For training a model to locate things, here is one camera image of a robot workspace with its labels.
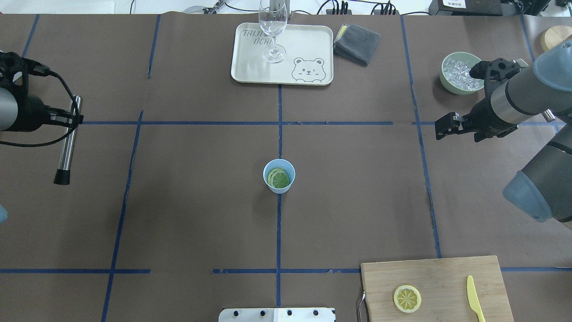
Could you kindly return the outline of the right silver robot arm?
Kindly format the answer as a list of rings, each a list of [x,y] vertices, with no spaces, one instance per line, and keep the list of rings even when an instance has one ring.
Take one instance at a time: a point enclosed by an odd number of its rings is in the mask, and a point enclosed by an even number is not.
[[[471,134],[474,142],[517,130],[537,152],[503,187],[508,203],[535,222],[571,228],[571,39],[556,43],[532,63],[498,58],[476,61],[470,76],[484,83],[484,97],[466,114],[450,112],[433,123],[434,136]]]

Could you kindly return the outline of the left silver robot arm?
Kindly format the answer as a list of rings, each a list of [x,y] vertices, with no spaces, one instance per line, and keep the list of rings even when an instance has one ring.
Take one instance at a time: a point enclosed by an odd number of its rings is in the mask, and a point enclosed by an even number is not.
[[[52,108],[32,94],[18,97],[7,89],[0,94],[0,130],[32,132],[43,125],[72,127],[72,122],[83,123],[84,116],[75,116],[73,104],[68,110]]]

